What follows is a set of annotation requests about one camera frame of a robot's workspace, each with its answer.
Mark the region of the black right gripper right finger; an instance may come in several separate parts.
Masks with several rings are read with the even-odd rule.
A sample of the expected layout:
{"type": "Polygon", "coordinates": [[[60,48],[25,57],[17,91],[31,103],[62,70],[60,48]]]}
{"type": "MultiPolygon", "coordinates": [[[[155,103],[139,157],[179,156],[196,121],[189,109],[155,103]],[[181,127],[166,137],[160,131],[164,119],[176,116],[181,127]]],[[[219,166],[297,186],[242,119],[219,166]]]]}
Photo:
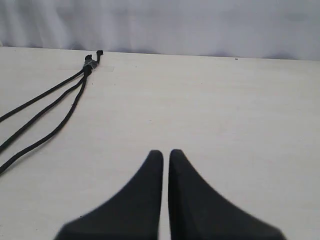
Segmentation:
{"type": "Polygon", "coordinates": [[[168,212],[173,240],[284,240],[280,229],[250,215],[215,191],[184,152],[169,156],[168,212]]]}

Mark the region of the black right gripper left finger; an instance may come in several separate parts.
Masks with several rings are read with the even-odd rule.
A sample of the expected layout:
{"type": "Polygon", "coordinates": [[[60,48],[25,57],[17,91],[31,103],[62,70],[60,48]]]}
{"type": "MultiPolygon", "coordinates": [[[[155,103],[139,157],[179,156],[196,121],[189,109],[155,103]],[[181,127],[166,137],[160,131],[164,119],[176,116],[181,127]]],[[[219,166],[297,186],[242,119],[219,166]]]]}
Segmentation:
{"type": "Polygon", "coordinates": [[[151,150],[130,181],[93,211],[66,223],[57,240],[157,240],[164,158],[151,150]]]}

